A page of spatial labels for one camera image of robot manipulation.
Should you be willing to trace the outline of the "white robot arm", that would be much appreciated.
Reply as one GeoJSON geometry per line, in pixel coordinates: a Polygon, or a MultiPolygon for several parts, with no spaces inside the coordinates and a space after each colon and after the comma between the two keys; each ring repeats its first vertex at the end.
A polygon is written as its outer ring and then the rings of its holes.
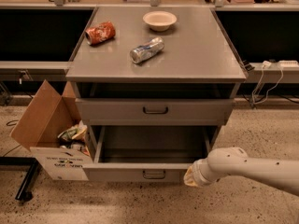
{"type": "Polygon", "coordinates": [[[184,175],[184,184],[204,187],[229,175],[299,196],[299,161],[251,158],[241,147],[216,148],[206,158],[195,161],[184,175]]]}

